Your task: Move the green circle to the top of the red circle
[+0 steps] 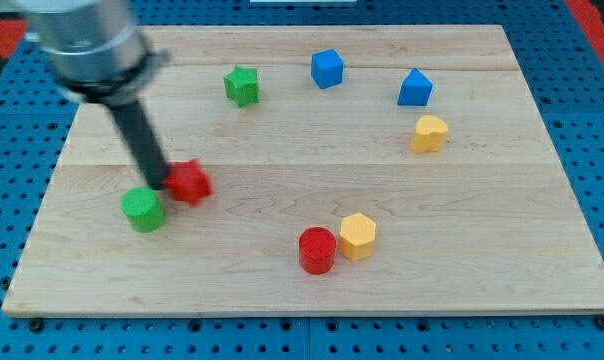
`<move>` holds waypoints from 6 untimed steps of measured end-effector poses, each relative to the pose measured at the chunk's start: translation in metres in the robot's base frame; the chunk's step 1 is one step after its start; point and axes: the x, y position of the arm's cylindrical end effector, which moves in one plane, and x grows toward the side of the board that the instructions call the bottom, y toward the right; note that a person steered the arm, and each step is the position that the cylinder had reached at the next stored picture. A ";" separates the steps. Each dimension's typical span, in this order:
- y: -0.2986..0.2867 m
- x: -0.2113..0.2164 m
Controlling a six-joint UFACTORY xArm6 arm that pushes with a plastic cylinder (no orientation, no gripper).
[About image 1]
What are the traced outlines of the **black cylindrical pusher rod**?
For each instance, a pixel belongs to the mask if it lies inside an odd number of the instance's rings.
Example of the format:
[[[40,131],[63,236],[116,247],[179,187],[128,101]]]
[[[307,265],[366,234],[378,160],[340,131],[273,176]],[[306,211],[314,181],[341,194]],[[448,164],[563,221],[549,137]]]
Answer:
[[[109,105],[108,109],[146,184],[153,190],[162,190],[169,167],[143,106],[133,99]]]

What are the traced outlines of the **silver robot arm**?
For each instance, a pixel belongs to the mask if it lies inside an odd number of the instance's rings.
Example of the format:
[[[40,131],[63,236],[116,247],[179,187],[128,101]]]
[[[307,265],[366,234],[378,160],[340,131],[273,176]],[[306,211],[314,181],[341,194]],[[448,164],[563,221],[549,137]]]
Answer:
[[[168,60],[153,51],[121,0],[15,0],[27,38],[43,50],[61,92],[105,106],[146,184],[164,187],[169,167],[137,95]]]

